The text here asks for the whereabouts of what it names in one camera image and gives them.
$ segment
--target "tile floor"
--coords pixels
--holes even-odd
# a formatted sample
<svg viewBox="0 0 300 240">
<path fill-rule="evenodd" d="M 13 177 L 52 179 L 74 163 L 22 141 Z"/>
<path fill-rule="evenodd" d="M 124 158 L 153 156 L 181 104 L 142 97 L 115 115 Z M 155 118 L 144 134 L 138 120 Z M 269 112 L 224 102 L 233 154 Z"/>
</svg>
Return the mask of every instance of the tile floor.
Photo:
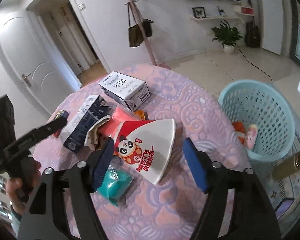
<svg viewBox="0 0 300 240">
<path fill-rule="evenodd" d="M 251 63 L 271 76 L 274 85 L 292 105 L 300 118 L 300 68 L 289 58 L 263 49 L 240 48 Z M 262 71 L 251 65 L 237 50 L 233 55 L 222 51 L 206 52 L 166 63 L 171 70 L 187 76 L 208 90 L 215 98 L 229 83 L 239 79 L 271 82 Z"/>
<path fill-rule="evenodd" d="M 107 71 L 101 64 L 101 62 L 95 63 L 89 69 L 83 71 L 78 75 L 78 79 L 82 83 L 81 87 L 84 87 L 94 81 L 95 79 L 107 74 Z"/>
</svg>

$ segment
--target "framed picture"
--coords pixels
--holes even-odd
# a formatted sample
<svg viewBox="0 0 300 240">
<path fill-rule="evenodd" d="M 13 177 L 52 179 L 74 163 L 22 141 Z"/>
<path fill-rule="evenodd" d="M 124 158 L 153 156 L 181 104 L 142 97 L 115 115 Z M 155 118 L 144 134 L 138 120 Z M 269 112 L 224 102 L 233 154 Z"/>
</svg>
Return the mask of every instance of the framed picture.
<svg viewBox="0 0 300 240">
<path fill-rule="evenodd" d="M 193 16 L 196 19 L 200 19 L 200 18 L 206 18 L 206 11 L 204 10 L 204 7 L 193 7 L 192 8 L 193 11 Z"/>
</svg>

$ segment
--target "white cabinet door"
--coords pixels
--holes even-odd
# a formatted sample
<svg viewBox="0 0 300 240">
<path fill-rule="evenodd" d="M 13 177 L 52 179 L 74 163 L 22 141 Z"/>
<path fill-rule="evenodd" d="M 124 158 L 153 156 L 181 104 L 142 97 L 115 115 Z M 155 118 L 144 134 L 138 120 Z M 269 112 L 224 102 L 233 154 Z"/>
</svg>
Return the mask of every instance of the white cabinet door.
<svg viewBox="0 0 300 240">
<path fill-rule="evenodd" d="M 281 54 L 283 38 L 282 0 L 260 0 L 262 4 L 262 41 L 261 47 Z"/>
<path fill-rule="evenodd" d="M 0 46 L 20 82 L 50 114 L 74 92 L 57 70 L 26 11 L 0 17 Z"/>
</svg>

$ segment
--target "black bag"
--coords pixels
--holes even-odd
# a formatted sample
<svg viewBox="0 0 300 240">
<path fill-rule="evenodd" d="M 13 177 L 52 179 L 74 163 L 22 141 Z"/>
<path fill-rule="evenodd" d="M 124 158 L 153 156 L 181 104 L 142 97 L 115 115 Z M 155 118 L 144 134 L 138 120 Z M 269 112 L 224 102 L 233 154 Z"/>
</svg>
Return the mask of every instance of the black bag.
<svg viewBox="0 0 300 240">
<path fill-rule="evenodd" d="M 142 36 L 142 32 L 140 30 L 139 25 L 136 22 L 136 19 L 133 15 L 133 19 L 134 22 L 136 23 L 136 25 L 134 25 L 133 27 L 131 27 L 131 23 L 130 23 L 130 3 L 128 3 L 128 18 L 129 18 L 129 29 L 128 29 L 128 34 L 129 34 L 129 46 L 130 47 L 139 47 L 140 44 L 144 41 L 144 38 Z"/>
<path fill-rule="evenodd" d="M 140 15 L 140 18 L 142 19 L 142 26 L 143 26 L 143 29 L 145 30 L 146 36 L 151 37 L 152 36 L 151 23 L 154 23 L 154 21 L 151 21 L 149 19 L 144 19 L 137 6 L 136 6 L 136 9 L 138 11 L 138 14 Z"/>
</svg>

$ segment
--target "white box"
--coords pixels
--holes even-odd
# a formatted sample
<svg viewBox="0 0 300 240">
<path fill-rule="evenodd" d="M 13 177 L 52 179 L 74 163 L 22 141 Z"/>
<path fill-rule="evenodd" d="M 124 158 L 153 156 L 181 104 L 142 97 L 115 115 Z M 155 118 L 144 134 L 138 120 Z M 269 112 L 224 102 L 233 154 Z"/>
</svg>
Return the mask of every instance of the white box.
<svg viewBox="0 0 300 240">
<path fill-rule="evenodd" d="M 150 97 L 146 82 L 114 71 L 101 80 L 99 85 L 106 95 L 132 111 L 137 110 Z"/>
</svg>

